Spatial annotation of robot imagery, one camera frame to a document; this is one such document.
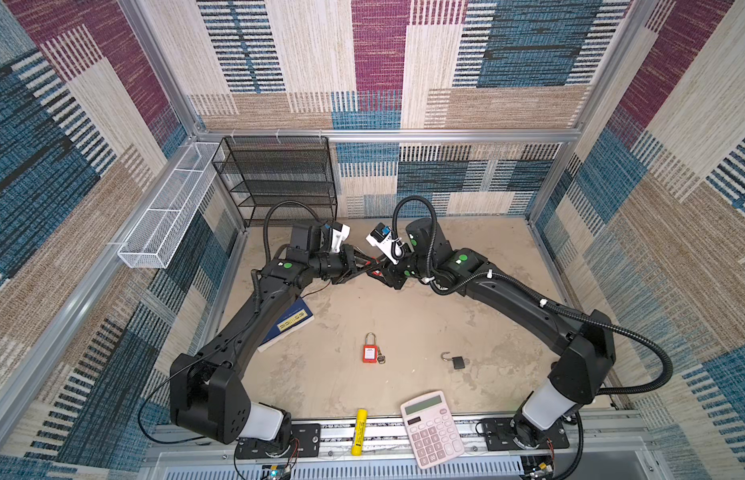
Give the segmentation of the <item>red padlock with label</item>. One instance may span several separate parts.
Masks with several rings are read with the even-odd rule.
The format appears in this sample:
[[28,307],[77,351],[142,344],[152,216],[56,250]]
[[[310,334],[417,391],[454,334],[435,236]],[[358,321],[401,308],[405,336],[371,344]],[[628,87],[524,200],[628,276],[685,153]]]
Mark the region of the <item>red padlock with label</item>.
[[380,349],[377,345],[377,336],[374,332],[368,332],[362,346],[362,362],[375,364],[378,362]]

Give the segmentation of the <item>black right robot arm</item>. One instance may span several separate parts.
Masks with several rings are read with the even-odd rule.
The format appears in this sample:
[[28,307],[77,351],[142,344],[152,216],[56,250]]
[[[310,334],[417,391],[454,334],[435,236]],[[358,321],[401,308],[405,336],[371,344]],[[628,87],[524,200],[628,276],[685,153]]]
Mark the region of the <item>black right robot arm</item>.
[[391,227],[382,252],[389,281],[362,312],[386,333],[388,375],[375,394],[390,396],[396,414],[435,398],[450,412],[520,409],[540,430],[592,406],[615,360],[611,324],[540,304],[527,282],[492,256],[450,238],[440,220],[424,217],[407,230]]

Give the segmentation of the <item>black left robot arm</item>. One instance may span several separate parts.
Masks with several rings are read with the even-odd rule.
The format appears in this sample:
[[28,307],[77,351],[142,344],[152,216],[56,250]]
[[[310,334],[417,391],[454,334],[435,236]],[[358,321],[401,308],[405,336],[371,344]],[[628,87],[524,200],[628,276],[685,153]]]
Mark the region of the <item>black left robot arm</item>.
[[250,360],[272,326],[316,279],[342,284],[389,264],[356,247],[334,243],[334,229],[316,222],[292,228],[292,238],[262,268],[254,291],[228,325],[200,351],[170,366],[170,422],[204,439],[260,441],[284,451],[292,442],[288,412],[254,402],[242,385]]

